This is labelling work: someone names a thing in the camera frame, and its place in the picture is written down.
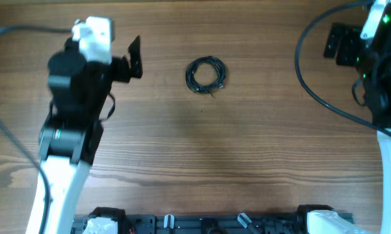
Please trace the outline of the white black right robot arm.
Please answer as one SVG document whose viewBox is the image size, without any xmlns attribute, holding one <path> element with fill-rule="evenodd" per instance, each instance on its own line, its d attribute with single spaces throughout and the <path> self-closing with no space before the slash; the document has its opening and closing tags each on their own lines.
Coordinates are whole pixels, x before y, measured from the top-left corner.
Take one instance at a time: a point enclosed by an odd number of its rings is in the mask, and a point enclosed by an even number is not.
<svg viewBox="0 0 391 234">
<path fill-rule="evenodd" d="M 327 38 L 323 56 L 334 58 L 340 66 L 357 69 L 363 100 L 372 124 L 379 127 L 377 141 L 383 165 L 383 215 L 381 233 L 391 233 L 391 1 L 370 1 L 363 26 L 335 23 Z"/>
</svg>

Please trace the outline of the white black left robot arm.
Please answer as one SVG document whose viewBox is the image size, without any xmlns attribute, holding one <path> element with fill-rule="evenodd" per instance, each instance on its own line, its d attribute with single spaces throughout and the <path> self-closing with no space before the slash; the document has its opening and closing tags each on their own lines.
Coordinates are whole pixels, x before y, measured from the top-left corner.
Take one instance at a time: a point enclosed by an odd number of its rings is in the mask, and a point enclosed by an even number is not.
<svg viewBox="0 0 391 234">
<path fill-rule="evenodd" d="M 103 134 L 101 110 L 113 82 L 142 77 L 141 38 L 129 57 L 88 59 L 67 39 L 47 64 L 52 93 L 39 134 L 40 173 L 27 233 L 69 233 L 79 196 Z"/>
</svg>

